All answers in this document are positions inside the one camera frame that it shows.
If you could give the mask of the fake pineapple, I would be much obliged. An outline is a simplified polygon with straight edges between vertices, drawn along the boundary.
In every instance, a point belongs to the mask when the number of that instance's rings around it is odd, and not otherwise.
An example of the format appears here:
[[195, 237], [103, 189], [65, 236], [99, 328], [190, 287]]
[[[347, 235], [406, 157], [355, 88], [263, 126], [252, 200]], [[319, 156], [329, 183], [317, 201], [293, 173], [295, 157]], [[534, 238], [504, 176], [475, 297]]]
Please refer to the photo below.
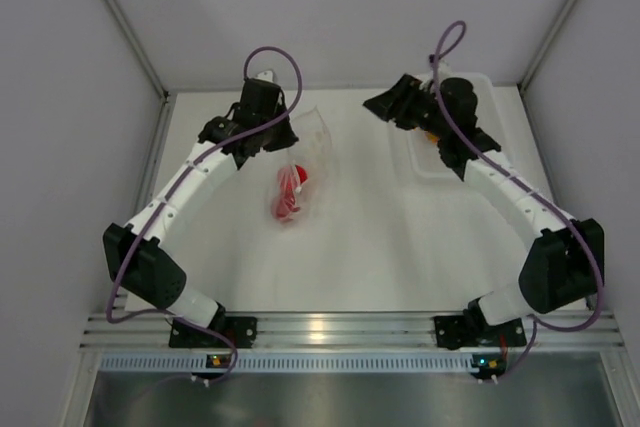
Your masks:
[[434, 145], [436, 145], [439, 142], [439, 137], [430, 132], [424, 132], [424, 136], [430, 143]]

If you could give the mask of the clear zip top bag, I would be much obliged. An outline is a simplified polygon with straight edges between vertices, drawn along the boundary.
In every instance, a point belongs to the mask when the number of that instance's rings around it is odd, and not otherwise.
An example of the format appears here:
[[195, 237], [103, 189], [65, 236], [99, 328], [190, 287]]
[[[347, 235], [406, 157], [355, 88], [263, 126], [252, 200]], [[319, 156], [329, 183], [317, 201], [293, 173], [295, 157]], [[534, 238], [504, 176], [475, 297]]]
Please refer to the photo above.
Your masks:
[[[327, 123], [318, 107], [299, 114], [291, 121], [291, 127], [299, 141], [284, 151], [284, 157], [276, 163], [269, 177], [266, 190], [267, 213], [282, 228], [290, 228], [321, 215], [329, 203], [331, 184], [336, 176], [336, 160], [333, 141]], [[294, 220], [279, 222], [271, 214], [271, 203], [278, 195], [280, 186], [291, 184], [291, 167], [298, 164], [308, 173], [308, 181], [295, 188], [301, 211]]]

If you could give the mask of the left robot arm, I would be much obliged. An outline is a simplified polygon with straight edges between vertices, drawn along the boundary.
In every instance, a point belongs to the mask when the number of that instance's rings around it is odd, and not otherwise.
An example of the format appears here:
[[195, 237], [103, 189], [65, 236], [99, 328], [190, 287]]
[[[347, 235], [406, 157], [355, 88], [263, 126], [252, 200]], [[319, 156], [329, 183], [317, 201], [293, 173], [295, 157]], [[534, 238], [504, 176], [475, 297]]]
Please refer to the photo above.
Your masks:
[[115, 288], [147, 302], [149, 312], [176, 317], [202, 345], [219, 344], [226, 333], [224, 307], [195, 287], [171, 252], [205, 202], [248, 159], [289, 148], [297, 140], [282, 88], [246, 79], [239, 100], [227, 115], [205, 124], [187, 159], [156, 197], [125, 225], [105, 230], [105, 257]]

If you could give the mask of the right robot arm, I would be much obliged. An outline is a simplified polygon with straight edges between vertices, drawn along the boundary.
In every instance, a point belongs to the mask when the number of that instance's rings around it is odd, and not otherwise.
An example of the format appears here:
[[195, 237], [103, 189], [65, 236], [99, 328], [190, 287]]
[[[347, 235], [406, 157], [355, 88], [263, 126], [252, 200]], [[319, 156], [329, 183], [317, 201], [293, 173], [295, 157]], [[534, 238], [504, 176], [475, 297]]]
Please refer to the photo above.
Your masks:
[[468, 335], [480, 344], [500, 336], [507, 322], [553, 312], [604, 286], [603, 228], [562, 211], [517, 172], [479, 124], [478, 110], [492, 98], [487, 80], [434, 82], [405, 74], [363, 103], [384, 122], [435, 137], [443, 164], [491, 204], [528, 250], [514, 282], [464, 310]]

